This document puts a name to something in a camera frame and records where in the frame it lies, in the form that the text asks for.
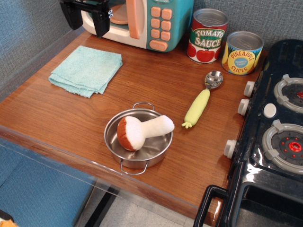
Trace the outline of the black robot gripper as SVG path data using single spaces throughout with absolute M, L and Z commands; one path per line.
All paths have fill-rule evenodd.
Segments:
M 81 11 L 92 14 L 96 36 L 101 38 L 110 29 L 110 18 L 113 11 L 108 0 L 60 0 L 62 12 L 72 30 L 83 24 Z

